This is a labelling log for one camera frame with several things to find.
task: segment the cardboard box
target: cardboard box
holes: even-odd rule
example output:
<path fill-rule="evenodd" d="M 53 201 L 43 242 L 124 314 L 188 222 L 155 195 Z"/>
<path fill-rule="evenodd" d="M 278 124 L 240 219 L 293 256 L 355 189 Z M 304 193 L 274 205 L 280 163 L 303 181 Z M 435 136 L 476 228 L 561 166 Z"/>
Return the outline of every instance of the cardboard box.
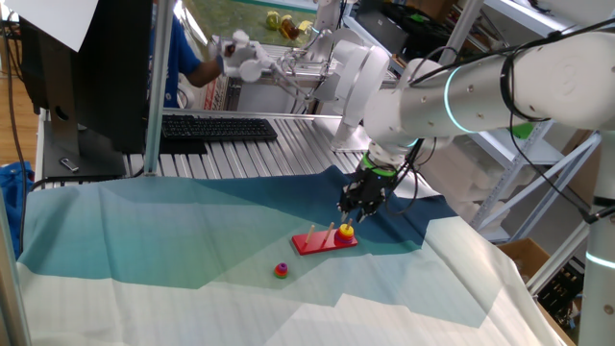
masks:
<path fill-rule="evenodd" d="M 517 264 L 521 278 L 525 283 L 551 257 L 540 245 L 530 238 L 498 245 L 498 248 Z"/>
<path fill-rule="evenodd" d="M 498 248 L 500 248 L 503 253 L 515 262 L 517 268 L 519 269 L 519 273 L 521 274 L 521 278 L 525 283 L 532 276 L 534 276 L 534 274 L 538 272 L 538 269 L 540 269 L 540 267 L 543 266 L 543 264 L 545 264 L 545 262 L 547 262 L 547 260 L 551 257 L 545 250 L 543 250 L 543 248 L 540 247 L 540 245 L 536 244 L 536 242 L 530 238 L 498 245 Z M 575 342 L 566 333 L 564 333 L 561 328 L 559 328 L 549 313 L 546 312 L 540 304 L 536 304 L 538 305 L 540 312 L 542 312 L 543 316 L 545 316 L 545 319 L 549 325 L 553 328 L 557 335 L 561 337 L 564 343 L 568 346 L 575 346 Z"/>
<path fill-rule="evenodd" d="M 423 11 L 439 23 L 444 23 L 457 0 L 406 0 L 406 6 Z"/>

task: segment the cable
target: cable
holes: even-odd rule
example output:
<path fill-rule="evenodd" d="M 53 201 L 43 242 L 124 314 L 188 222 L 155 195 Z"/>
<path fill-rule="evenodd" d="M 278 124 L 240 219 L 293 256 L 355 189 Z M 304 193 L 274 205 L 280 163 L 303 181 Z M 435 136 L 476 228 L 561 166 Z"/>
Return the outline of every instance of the cable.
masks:
<path fill-rule="evenodd" d="M 145 167 L 141 167 L 141 169 L 136 171 L 136 173 L 131 178 L 136 178 L 136 177 L 140 176 L 141 174 L 143 174 L 144 171 L 145 171 Z"/>
<path fill-rule="evenodd" d="M 346 12 L 346 5 L 348 5 L 348 0 L 342 0 L 339 3 L 339 19 L 337 19 L 337 29 L 342 27 L 342 18 L 344 17 L 344 12 Z"/>
<path fill-rule="evenodd" d="M 574 31 L 574 32 L 572 32 L 570 34 L 566 34 L 566 35 L 563 35 L 562 32 L 555 31 L 555 32 L 550 33 L 545 38 L 539 38 L 537 40 L 531 41 L 529 43 L 524 44 L 524 46 L 526 46 L 526 48 L 531 48 L 531 47 L 535 47 L 535 46 L 538 46 L 538 45 L 541 45 L 541 44 L 548 44 L 548 43 L 557 42 L 557 41 L 560 41 L 560 40 L 565 39 L 565 38 L 569 38 L 569 37 L 573 37 L 573 36 L 576 36 L 576 35 L 581 35 L 581 34 L 585 34 L 585 33 L 589 33 L 589 32 L 598 30 L 598 29 L 600 29 L 601 27 L 603 27 L 605 25 L 613 24 L 613 23 L 615 23 L 615 18 L 611 18 L 611 19 L 602 21 L 600 23 L 597 23 L 597 24 L 594 24 L 594 25 L 590 25 L 590 26 L 588 26 L 586 28 Z M 495 55 L 503 55 L 505 53 L 513 52 L 517 48 L 518 47 L 506 47 L 506 48 L 503 48 L 503 49 L 500 49 L 500 50 L 497 50 L 497 51 L 494 51 L 494 52 L 490 52 L 490 53 L 477 54 L 477 55 L 475 55 L 475 56 L 473 56 L 471 58 L 465 59 L 462 62 L 453 62 L 451 64 L 444 65 L 444 66 L 442 66 L 440 68 L 437 68 L 437 69 L 433 70 L 430 73 L 427 73 L 427 74 L 419 77 L 416 81 L 411 82 L 410 86 L 411 87 L 415 87 L 418 84 L 426 81 L 427 79 L 435 76 L 436 74 L 438 74 L 440 72 L 443 72 L 443 71 L 446 71 L 446 70 L 449 70 L 451 68 L 460 67 L 460 66 L 472 63 L 472 62 L 477 62 L 477 61 L 479 61 L 481 59 L 492 57 L 492 56 L 495 56 Z"/>
<path fill-rule="evenodd" d="M 17 54 L 17 58 L 15 58 L 15 56 L 12 54 L 12 50 L 11 50 L 11 46 L 9 45 L 9 36 L 7 35 L 7 26 L 9 26 L 9 28 L 12 31 L 11 28 L 11 17 L 14 14 L 13 11 L 11 11 L 11 13 L 9 13 L 9 17 L 7 18 L 6 22 L 2 23 L 2 35 L 4 36 L 4 40 L 5 40 L 5 49 L 7 51 L 7 53 L 9 54 L 9 59 L 12 61 L 12 65 L 15 67 L 15 74 L 17 76 L 17 78 L 23 82 L 23 77 L 21 76 L 21 74 L 19 73 L 19 65 L 17 64 L 17 62 L 19 61 L 19 53 L 16 52 Z M 17 51 L 19 50 L 19 48 L 17 47 L 17 43 L 16 40 L 15 42 L 15 48 L 17 48 Z M 7 62 L 9 68 L 11 68 L 11 62 Z"/>
<path fill-rule="evenodd" d="M 455 53 L 455 56 L 457 58 L 459 58 L 459 52 L 457 52 L 456 49 L 454 49 L 453 47 L 449 47 L 449 46 L 442 46 L 442 47 L 437 47 L 434 50 L 432 50 L 429 54 L 427 54 L 422 60 L 421 62 L 419 62 L 419 64 L 416 66 L 416 68 L 414 69 L 414 72 L 412 72 L 412 75 L 410 76 L 410 79 L 408 80 L 409 82 L 414 81 L 414 77 L 416 77 L 417 72 L 419 71 L 419 69 L 421 69 L 421 67 L 423 66 L 423 63 L 425 63 L 427 60 L 431 59 L 434 55 L 443 52 L 445 50 L 452 50 Z"/>
<path fill-rule="evenodd" d="M 414 167 L 414 163 L 416 162 L 418 154 L 421 151 L 421 147 L 423 146 L 423 141 L 424 140 L 422 138 L 419 138 L 414 144 L 414 146 L 412 147 L 412 150 L 410 150 L 410 152 L 406 155 L 406 161 L 404 162 L 404 164 L 402 164 L 402 167 L 400 167 L 400 170 L 399 170 L 401 174 L 398 175 L 396 182 L 390 188 L 388 195 L 384 199 L 384 207 L 386 208 L 386 211 L 393 216 L 399 216 L 399 215 L 406 213 L 408 210 L 410 210 L 410 208 L 412 208 L 412 206 L 414 205 L 414 202 L 416 202 L 416 197 L 418 195 L 418 190 L 419 190 L 419 181 L 418 181 L 418 170 Z M 405 207 L 403 210 L 391 211 L 391 208 L 388 205 L 389 201 L 391 200 L 391 195 L 393 194 L 393 191 L 397 188 L 397 186 L 399 186 L 399 184 L 402 182 L 402 180 L 407 176 L 407 174 L 410 171 L 414 175 L 414 195 L 412 197 L 412 200 L 407 205 L 407 207 Z"/>
<path fill-rule="evenodd" d="M 425 165 L 425 163 L 427 163 L 427 162 L 429 162 L 431 160 L 431 157 L 433 156 L 433 153 L 435 153 L 435 145 L 436 145 L 437 142 L 438 142 L 438 138 L 434 137 L 433 138 L 433 146 L 431 147 L 430 155 L 423 162 L 417 163 L 417 165 L 419 166 L 419 169 L 421 168 L 421 166 Z"/>
<path fill-rule="evenodd" d="M 2 35 L 4 36 L 4 46 L 5 49 L 9 50 L 9 36 L 7 35 L 7 30 L 3 26 L 2 27 Z M 19 224 L 19 254 L 23 252 L 23 230 L 24 223 L 26 220 L 26 198 L 28 196 L 28 185 L 26 179 L 28 176 L 26 174 L 26 163 L 23 160 L 23 153 L 21 152 L 21 146 L 19 145 L 19 135 L 17 134 L 17 123 L 15 121 L 15 111 L 14 104 L 12 102 L 12 72 L 11 72 L 11 62 L 8 63 L 8 71 L 9 71 L 9 114 L 11 115 L 11 127 L 12 127 L 12 139 L 15 142 L 15 148 L 17 150 L 17 156 L 19 157 L 19 165 L 21 166 L 21 222 Z"/>
<path fill-rule="evenodd" d="M 519 46 L 518 48 L 516 48 L 512 54 L 510 54 L 509 57 L 506 58 L 507 61 L 510 61 L 509 64 L 509 76 L 510 76 L 510 89 L 513 90 L 512 92 L 509 92 L 510 95 L 510 101 L 511 103 L 514 105 L 515 102 L 515 94 L 514 94 L 514 58 L 515 56 L 519 53 L 519 51 L 521 49 L 524 49 L 524 46 Z M 510 109 L 510 120 L 509 120 L 509 127 L 508 130 L 510 132 L 510 139 L 512 140 L 512 144 L 514 145 L 515 149 L 517 149 L 517 151 L 519 152 L 519 154 L 528 162 L 528 164 L 534 169 L 534 171 L 536 171 L 536 173 L 538 173 L 550 186 L 551 188 L 557 192 L 557 194 L 559 194 L 560 196 L 562 196 L 566 201 L 570 202 L 570 204 L 572 204 L 573 206 L 575 206 L 575 208 L 577 208 L 577 210 L 579 210 L 581 212 L 581 214 L 583 215 L 583 217 L 588 214 L 588 211 L 585 210 L 584 207 L 580 206 L 578 203 L 576 203 L 575 201 L 573 201 L 570 197 L 568 197 L 567 195 L 565 195 L 562 191 L 560 191 L 557 187 L 555 187 L 555 184 L 553 184 L 551 182 L 550 179 L 547 178 L 547 176 L 545 176 L 543 174 L 543 172 L 532 162 L 529 160 L 529 158 L 526 156 L 526 154 L 521 150 L 521 148 L 519 147 L 519 144 L 517 144 L 517 140 L 515 139 L 515 135 L 512 133 L 512 121 L 514 119 L 515 116 L 515 111 L 514 109 Z"/>

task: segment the black keyboard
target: black keyboard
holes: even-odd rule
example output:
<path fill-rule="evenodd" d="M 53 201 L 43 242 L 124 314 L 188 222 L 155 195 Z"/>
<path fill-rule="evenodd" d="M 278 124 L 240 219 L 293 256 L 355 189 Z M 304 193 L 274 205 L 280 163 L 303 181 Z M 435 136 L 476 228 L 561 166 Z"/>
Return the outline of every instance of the black keyboard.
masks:
<path fill-rule="evenodd" d="M 197 118 L 192 115 L 164 115 L 162 134 L 168 139 L 267 140 L 278 134 L 264 119 Z"/>

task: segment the blue shirt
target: blue shirt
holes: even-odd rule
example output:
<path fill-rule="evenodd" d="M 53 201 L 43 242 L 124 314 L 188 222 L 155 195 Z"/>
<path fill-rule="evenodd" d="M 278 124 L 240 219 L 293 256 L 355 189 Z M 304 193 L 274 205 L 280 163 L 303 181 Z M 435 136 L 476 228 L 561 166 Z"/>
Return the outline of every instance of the blue shirt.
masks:
<path fill-rule="evenodd" d="M 152 78 L 152 58 L 154 52 L 154 30 L 150 35 L 150 81 Z M 166 70 L 166 87 L 164 90 L 164 106 L 166 108 L 178 108 L 177 84 L 180 81 L 180 72 L 189 75 L 201 63 L 196 58 L 192 48 L 185 39 L 184 28 L 177 17 L 173 16 L 171 30 L 171 45 L 169 47 L 169 63 Z"/>

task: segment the red block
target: red block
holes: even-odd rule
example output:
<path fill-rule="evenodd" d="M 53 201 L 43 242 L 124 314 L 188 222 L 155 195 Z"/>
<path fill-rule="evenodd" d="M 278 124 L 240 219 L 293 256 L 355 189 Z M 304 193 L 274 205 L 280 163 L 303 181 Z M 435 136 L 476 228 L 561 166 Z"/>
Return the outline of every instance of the red block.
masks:
<path fill-rule="evenodd" d="M 331 231 L 331 234 L 329 235 L 328 239 L 325 239 L 326 236 L 327 231 L 314 232 L 311 235 L 309 243 L 306 244 L 306 238 L 308 238 L 308 234 L 294 235 L 292 237 L 292 243 L 295 245 L 297 251 L 299 251 L 299 255 L 301 256 L 349 248 L 357 246 L 358 244 L 356 238 L 353 238 L 353 242 L 349 244 L 335 240 L 335 230 Z"/>

